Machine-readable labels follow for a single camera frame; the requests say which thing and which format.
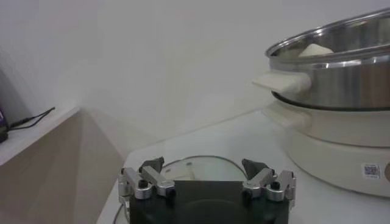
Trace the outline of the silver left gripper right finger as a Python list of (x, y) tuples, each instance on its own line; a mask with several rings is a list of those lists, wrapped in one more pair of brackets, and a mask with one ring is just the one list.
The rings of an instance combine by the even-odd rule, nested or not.
[(265, 163), (242, 159), (242, 165), (248, 177), (243, 182), (244, 201), (265, 196), (270, 201), (295, 201), (296, 176), (294, 172), (283, 170), (276, 173)]

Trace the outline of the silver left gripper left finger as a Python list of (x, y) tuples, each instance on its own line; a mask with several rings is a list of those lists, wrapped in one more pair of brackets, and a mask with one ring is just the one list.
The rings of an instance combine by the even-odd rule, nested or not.
[(155, 191), (164, 198), (175, 197), (175, 182), (160, 173), (163, 164), (163, 157), (159, 157), (144, 162), (138, 170), (131, 167), (122, 168), (118, 177), (119, 196), (127, 198), (133, 195), (137, 200), (147, 200)]

